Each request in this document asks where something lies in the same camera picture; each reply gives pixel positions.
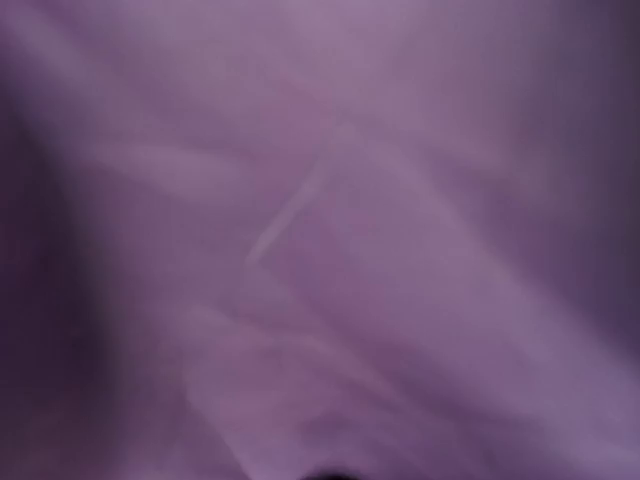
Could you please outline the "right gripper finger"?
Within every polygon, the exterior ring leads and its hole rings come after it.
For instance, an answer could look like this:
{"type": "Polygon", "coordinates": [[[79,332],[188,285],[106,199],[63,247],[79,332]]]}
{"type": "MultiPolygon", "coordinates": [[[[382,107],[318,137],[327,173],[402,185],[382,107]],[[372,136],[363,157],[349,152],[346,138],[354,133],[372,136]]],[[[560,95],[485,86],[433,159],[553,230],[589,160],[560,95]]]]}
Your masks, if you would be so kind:
{"type": "Polygon", "coordinates": [[[359,480],[359,477],[348,472],[320,471],[305,476],[304,480],[359,480]]]}

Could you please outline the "purple wrapping paper sheet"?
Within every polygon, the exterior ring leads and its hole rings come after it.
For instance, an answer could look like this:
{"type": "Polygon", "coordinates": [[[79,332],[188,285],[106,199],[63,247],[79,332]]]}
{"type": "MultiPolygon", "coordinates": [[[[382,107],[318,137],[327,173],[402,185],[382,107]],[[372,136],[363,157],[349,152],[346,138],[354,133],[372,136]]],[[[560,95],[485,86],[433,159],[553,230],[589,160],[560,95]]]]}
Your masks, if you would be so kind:
{"type": "Polygon", "coordinates": [[[635,1],[5,1],[5,479],[635,479],[635,1]]]}

